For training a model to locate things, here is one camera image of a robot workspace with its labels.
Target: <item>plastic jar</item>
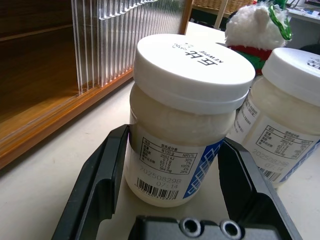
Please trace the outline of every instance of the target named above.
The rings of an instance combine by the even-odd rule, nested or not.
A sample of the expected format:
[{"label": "plastic jar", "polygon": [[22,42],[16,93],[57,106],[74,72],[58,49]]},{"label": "plastic jar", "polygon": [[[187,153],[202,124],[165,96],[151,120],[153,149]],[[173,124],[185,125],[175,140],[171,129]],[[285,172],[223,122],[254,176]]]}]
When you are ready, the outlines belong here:
[{"label": "plastic jar", "polygon": [[131,190],[158,207],[190,200],[254,76],[244,57],[215,43],[196,47],[175,34],[140,40],[130,94],[131,153],[124,168]]},{"label": "plastic jar", "polygon": [[320,56],[276,48],[227,137],[279,187],[320,145]]}]

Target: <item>nutrition facts label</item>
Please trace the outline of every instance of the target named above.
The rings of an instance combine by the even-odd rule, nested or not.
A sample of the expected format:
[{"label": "nutrition facts label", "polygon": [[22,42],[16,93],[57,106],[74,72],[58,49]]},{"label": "nutrition facts label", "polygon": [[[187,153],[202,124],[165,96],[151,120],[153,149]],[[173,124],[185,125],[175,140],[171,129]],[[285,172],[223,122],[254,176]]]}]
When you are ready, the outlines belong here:
[{"label": "nutrition facts label", "polygon": [[283,158],[298,159],[313,143],[299,137],[298,134],[290,131],[281,132],[267,125],[255,144]]},{"label": "nutrition facts label", "polygon": [[156,145],[146,138],[142,140],[140,160],[161,172],[188,175],[196,157],[197,153],[194,152],[180,152],[176,147]]}]

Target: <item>white table surface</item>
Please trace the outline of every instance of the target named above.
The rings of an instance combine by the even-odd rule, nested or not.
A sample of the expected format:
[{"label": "white table surface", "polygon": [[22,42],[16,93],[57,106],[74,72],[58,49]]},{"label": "white table surface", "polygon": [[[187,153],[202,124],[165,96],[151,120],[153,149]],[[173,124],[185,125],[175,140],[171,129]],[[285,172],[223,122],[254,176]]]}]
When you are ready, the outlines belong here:
[{"label": "white table surface", "polygon": [[[209,42],[223,33],[190,23],[187,34]],[[105,97],[11,165],[0,170],[0,240],[50,240],[88,157],[108,133],[129,122],[130,82]],[[304,240],[315,240],[320,223],[320,149],[278,194]],[[199,193],[185,205],[158,208],[139,200],[121,183],[116,213],[101,223],[97,239],[125,240],[135,216],[194,216],[219,222],[228,217],[219,187],[217,161]]]}]

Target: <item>stuffed toy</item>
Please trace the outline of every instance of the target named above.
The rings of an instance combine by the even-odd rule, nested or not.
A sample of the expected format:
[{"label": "stuffed toy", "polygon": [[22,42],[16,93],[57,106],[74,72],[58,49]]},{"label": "stuffed toy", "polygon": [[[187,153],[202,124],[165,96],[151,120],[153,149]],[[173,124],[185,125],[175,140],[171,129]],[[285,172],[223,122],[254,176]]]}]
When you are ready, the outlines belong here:
[{"label": "stuffed toy", "polygon": [[228,48],[248,59],[256,75],[275,48],[284,47],[291,40],[291,29],[284,10],[287,0],[258,2],[240,8],[226,24]]}]

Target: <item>screw hole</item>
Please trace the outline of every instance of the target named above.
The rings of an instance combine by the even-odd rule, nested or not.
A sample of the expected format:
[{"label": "screw hole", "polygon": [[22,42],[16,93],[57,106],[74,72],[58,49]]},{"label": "screw hole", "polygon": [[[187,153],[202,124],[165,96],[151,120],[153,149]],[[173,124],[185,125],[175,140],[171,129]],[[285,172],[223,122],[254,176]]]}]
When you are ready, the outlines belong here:
[{"label": "screw hole", "polygon": [[232,223],[224,225],[224,229],[230,236],[236,236],[238,234],[238,229]]},{"label": "screw hole", "polygon": [[189,238],[197,238],[201,235],[201,224],[195,218],[184,218],[180,221],[181,232]]},{"label": "screw hole", "polygon": [[226,237],[232,240],[240,240],[242,232],[238,224],[232,220],[225,220],[220,223],[221,231]]},{"label": "screw hole", "polygon": [[198,225],[195,221],[190,219],[184,222],[184,228],[189,233],[195,233],[198,230]]}]

